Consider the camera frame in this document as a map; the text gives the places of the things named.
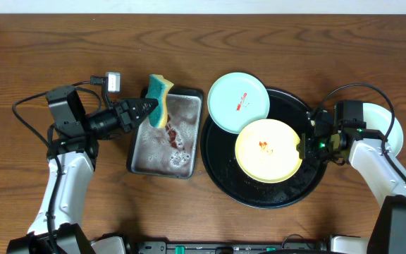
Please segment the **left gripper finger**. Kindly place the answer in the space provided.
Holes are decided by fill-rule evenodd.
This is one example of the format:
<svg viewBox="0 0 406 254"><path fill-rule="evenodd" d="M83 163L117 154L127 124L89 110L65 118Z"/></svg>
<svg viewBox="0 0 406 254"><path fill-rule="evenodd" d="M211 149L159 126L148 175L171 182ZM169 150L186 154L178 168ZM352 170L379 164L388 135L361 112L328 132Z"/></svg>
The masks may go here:
<svg viewBox="0 0 406 254"><path fill-rule="evenodd" d="M137 129L140 124L152 113L152 108L134 108L128 109L127 132Z"/></svg>
<svg viewBox="0 0 406 254"><path fill-rule="evenodd" d="M124 99L124 102L134 115L149 115L159 105L158 100L152 98L129 98Z"/></svg>

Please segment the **green yellow sponge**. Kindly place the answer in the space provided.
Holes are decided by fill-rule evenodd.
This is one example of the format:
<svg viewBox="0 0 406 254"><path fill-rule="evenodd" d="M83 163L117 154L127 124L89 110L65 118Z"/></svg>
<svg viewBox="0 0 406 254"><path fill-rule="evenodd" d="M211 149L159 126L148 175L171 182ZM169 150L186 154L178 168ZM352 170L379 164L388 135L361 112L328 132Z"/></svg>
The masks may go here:
<svg viewBox="0 0 406 254"><path fill-rule="evenodd" d="M149 115L149 123L154 128L164 128L168 119L166 97L174 84L165 79L162 75L151 74L149 76L149 87L147 99L156 99L158 106Z"/></svg>

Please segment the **yellow plate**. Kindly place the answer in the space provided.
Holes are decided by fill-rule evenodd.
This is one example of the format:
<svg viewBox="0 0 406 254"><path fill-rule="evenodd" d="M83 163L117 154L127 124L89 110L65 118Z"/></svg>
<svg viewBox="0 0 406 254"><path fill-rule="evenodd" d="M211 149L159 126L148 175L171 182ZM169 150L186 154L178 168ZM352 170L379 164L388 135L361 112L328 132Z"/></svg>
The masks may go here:
<svg viewBox="0 0 406 254"><path fill-rule="evenodd" d="M244 173L262 183L280 183L302 164L300 138L286 123L262 119L247 125L235 142L235 158Z"/></svg>

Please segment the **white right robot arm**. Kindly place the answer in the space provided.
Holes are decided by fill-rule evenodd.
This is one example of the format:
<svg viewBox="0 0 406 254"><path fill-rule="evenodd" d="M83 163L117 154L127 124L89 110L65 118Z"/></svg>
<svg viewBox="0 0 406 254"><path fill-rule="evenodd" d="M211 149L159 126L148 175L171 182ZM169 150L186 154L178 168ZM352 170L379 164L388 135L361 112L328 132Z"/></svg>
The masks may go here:
<svg viewBox="0 0 406 254"><path fill-rule="evenodd" d="M308 115L314 132L303 135L303 159L349 164L366 181L381 211L369 238L333 236L330 253L406 253L406 169L396 158L403 131L387 109L372 103L340 102L334 113Z"/></svg>

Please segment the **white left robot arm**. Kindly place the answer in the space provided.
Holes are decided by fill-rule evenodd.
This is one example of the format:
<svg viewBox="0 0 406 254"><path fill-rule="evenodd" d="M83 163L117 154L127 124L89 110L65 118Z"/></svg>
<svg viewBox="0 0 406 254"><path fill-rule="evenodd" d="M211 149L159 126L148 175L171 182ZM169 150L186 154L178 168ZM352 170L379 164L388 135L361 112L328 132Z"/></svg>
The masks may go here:
<svg viewBox="0 0 406 254"><path fill-rule="evenodd" d="M127 253L121 234L90 241L80 228L87 187L94 175L99 140L138 127L158 108L157 99L121 99L104 111L86 114L78 85L44 92L54 123L47 146L49 180L35 221L24 237L9 242L7 253Z"/></svg>

